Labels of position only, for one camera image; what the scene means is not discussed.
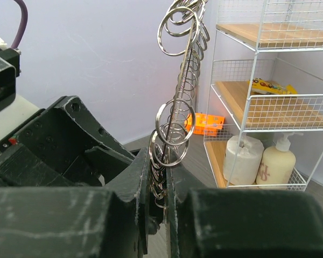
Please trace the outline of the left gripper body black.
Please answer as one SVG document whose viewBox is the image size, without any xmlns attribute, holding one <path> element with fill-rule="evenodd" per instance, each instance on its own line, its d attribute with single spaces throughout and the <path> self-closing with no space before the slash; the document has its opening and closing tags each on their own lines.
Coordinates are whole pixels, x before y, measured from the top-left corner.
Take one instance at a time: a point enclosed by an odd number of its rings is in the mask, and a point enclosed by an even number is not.
<svg viewBox="0 0 323 258">
<path fill-rule="evenodd" d="M 134 159 L 77 96 L 0 128 L 0 187 L 99 186 Z"/>
</svg>

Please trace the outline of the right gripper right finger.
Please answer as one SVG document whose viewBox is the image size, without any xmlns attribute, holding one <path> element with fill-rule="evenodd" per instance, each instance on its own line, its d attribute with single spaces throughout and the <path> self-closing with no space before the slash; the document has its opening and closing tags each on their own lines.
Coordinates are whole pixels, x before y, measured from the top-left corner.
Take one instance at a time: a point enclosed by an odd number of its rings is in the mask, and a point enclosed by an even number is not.
<svg viewBox="0 0 323 258">
<path fill-rule="evenodd" d="M 323 257 L 323 210 L 286 190 L 209 188 L 167 168 L 169 257 Z"/>
</svg>

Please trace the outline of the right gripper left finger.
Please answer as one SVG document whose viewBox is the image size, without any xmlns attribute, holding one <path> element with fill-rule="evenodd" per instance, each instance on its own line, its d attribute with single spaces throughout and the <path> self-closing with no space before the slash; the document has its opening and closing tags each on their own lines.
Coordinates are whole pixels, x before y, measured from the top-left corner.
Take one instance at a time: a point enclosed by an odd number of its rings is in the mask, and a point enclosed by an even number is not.
<svg viewBox="0 0 323 258">
<path fill-rule="evenodd" d="M 149 155 L 104 186 L 72 186 L 24 146 L 0 155 L 0 257 L 142 257 Z"/>
</svg>

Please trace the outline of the metal keyring disc with rings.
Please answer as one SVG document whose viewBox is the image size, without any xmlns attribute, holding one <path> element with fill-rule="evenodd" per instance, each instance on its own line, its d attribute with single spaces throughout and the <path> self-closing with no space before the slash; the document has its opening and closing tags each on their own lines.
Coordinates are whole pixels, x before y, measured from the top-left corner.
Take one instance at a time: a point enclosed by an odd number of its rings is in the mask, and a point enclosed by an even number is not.
<svg viewBox="0 0 323 258">
<path fill-rule="evenodd" d="M 203 23 L 206 1 L 173 1 L 159 24 L 157 43 L 170 57 L 182 57 L 173 97 L 156 114 L 155 130 L 149 139 L 153 195 L 149 208 L 149 233 L 156 234 L 164 220 L 166 171 L 182 162 L 195 132 L 196 91 L 201 62 L 210 35 Z"/>
</svg>

